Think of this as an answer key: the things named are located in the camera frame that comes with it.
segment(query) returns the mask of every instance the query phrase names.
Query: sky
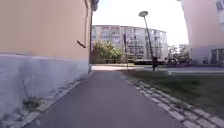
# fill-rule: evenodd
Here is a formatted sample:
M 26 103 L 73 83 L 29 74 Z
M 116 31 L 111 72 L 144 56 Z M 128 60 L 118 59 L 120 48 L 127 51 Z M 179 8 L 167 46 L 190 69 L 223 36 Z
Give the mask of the sky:
M 169 45 L 188 43 L 181 3 L 177 0 L 100 0 L 93 14 L 93 25 L 145 27 L 141 11 L 148 11 L 149 28 L 167 32 Z

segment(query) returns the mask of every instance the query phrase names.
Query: green tree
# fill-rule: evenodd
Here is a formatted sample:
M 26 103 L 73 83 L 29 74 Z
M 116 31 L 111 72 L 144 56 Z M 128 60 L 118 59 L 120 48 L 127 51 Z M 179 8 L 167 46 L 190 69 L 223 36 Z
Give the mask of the green tree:
M 99 62 L 102 59 L 120 59 L 121 51 L 115 48 L 110 42 L 96 42 L 93 45 L 92 56 L 94 61 Z
M 188 60 L 189 57 L 189 48 L 188 44 L 180 44 L 179 45 L 179 55 L 178 58 L 180 60 Z
M 169 46 L 168 48 L 168 59 L 177 59 L 177 47 L 175 45 Z

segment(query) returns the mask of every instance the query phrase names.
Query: apartment building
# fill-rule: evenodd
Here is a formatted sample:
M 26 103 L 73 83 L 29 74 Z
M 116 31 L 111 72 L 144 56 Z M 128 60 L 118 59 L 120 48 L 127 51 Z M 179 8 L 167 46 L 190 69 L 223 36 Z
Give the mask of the apartment building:
M 168 56 L 166 32 L 150 29 L 154 56 L 164 60 Z M 125 48 L 123 34 L 126 35 L 127 48 Z M 97 41 L 110 42 L 128 54 L 129 59 L 151 59 L 149 39 L 145 28 L 132 26 L 93 25 L 92 43 Z
M 191 58 L 196 63 L 224 60 L 224 0 L 180 0 L 188 29 Z
M 88 74 L 98 0 L 0 1 L 0 119 Z

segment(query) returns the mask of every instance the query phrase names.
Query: drainpipe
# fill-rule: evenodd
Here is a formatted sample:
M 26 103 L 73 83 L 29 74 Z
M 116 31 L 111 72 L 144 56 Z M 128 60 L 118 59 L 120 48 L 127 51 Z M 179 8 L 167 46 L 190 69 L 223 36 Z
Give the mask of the drainpipe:
M 93 11 L 91 11 L 90 18 L 90 45 L 89 45 L 89 73 L 92 71 L 92 63 L 91 63 L 91 51 L 92 51 L 92 19 L 93 19 Z

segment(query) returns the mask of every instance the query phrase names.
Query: stone border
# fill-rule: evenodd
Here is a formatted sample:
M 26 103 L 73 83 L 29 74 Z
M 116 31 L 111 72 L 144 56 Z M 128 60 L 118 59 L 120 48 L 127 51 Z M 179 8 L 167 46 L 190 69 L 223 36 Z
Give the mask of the stone border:
M 74 87 L 78 86 L 82 80 L 87 79 L 93 73 L 94 71 L 86 76 L 83 76 L 79 80 L 67 82 L 65 86 L 50 92 L 49 96 L 41 99 L 41 105 L 35 111 L 29 111 L 24 108 L 17 109 L 15 112 L 13 112 L 12 115 L 2 120 L 3 128 L 22 128 L 25 125 L 31 123 L 41 113 L 45 111 L 49 112 L 52 105 L 54 105 L 58 100 L 69 93 Z
M 151 85 L 138 80 L 128 80 L 129 84 L 159 107 L 180 121 L 187 128 L 224 128 L 224 120 L 181 101 Z

